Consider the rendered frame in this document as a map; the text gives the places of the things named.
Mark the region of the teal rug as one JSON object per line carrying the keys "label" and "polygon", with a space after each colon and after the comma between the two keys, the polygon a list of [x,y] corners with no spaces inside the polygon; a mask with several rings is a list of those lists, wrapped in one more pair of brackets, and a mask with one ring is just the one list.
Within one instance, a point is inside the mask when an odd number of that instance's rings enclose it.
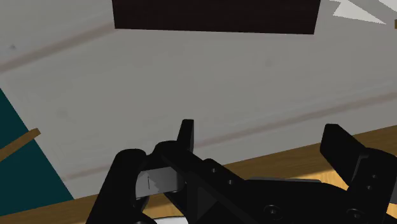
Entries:
{"label": "teal rug", "polygon": [[[0,149],[27,132],[24,122],[0,89]],[[0,216],[72,199],[35,140],[0,162]]]}

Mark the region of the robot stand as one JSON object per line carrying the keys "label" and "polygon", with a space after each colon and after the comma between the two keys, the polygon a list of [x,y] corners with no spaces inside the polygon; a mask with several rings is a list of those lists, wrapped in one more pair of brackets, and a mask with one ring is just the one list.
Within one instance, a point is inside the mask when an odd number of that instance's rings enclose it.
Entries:
{"label": "robot stand", "polygon": [[117,29],[313,34],[321,0],[112,0]]}

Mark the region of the white round dish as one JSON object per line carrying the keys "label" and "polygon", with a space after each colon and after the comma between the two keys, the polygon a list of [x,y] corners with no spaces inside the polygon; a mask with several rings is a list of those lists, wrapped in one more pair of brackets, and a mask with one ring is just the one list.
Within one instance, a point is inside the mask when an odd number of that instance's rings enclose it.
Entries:
{"label": "white round dish", "polygon": [[157,224],[188,224],[188,221],[184,216],[156,218],[154,221]]}

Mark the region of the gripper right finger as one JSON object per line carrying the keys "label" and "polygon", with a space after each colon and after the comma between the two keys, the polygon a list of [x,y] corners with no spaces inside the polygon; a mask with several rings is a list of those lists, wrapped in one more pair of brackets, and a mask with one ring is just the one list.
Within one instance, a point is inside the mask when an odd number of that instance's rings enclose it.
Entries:
{"label": "gripper right finger", "polygon": [[324,127],[322,156],[348,186],[340,203],[346,224],[397,224],[387,214],[397,184],[397,157],[368,148],[340,125]]}

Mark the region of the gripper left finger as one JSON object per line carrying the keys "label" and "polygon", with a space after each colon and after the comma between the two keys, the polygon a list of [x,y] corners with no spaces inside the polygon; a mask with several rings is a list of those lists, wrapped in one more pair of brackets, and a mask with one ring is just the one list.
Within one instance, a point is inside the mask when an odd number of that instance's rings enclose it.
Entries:
{"label": "gripper left finger", "polygon": [[238,195],[243,179],[214,160],[193,154],[194,121],[182,121],[175,141],[151,154],[118,152],[86,224],[157,224],[144,214],[150,196],[164,194],[188,224],[248,224]]}

